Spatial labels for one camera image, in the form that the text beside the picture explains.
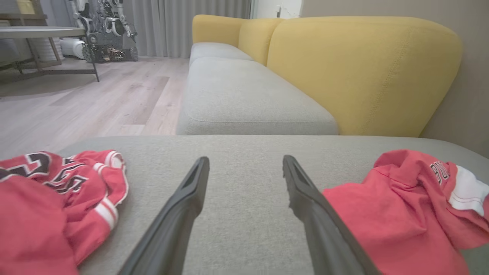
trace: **red jersey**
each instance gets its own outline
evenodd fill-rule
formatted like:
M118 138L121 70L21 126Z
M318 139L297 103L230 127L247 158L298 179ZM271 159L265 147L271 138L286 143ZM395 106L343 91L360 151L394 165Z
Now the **red jersey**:
M78 274L117 223L125 168L112 150L0 161L0 274Z
M323 194L383 274L468 274L460 249L489 242L489 186L467 169L396 150L362 184Z

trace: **sofa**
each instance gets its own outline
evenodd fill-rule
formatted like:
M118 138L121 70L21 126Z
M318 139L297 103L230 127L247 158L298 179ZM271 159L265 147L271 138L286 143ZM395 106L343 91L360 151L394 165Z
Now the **sofa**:
M178 136L100 137L59 152L115 149L128 164L119 223L81 274L116 274L200 156L210 173L184 274L313 274L303 224L288 207L284 155L320 190L360 183L395 149L452 161L489 183L488 159L417 137L457 72L461 46L450 30L411 18L213 16L195 17L193 30ZM462 253L471 274L487 273L488 246Z

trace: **gray seat cushion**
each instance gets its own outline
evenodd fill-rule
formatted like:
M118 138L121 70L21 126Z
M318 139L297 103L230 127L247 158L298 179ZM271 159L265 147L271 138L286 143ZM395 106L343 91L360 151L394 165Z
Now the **gray seat cushion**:
M184 274L312 274L302 223L288 208L282 157L297 158L318 189L360 183L384 152L408 148L452 161L489 183L489 160L444 141L411 137L167 136L103 137L61 152L115 149L130 185L119 223L81 274L116 274L200 156L210 159L204 208L196 219ZM489 249L464 252L471 274L489 270Z
M190 67L177 135L337 135L333 116L248 60L202 57Z
M192 63L200 57L223 57L230 59L253 60L253 58L251 58L249 55L234 46L215 42L199 42L193 44L190 52L189 66L191 66Z

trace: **gray curtain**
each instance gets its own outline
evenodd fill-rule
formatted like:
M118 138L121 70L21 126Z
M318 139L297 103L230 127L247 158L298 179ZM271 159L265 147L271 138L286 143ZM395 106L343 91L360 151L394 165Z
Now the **gray curtain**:
M126 0L124 13L137 31L139 55L190 57L197 14L249 18L251 0Z

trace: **wooden floor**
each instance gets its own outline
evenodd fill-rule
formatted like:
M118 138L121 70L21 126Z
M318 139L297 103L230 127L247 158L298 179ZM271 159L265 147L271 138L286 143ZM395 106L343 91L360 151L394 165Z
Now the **wooden floor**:
M61 66L91 64L66 59ZM0 85L0 160L92 137L175 134L188 59L140 57L97 70L100 82L75 74Z

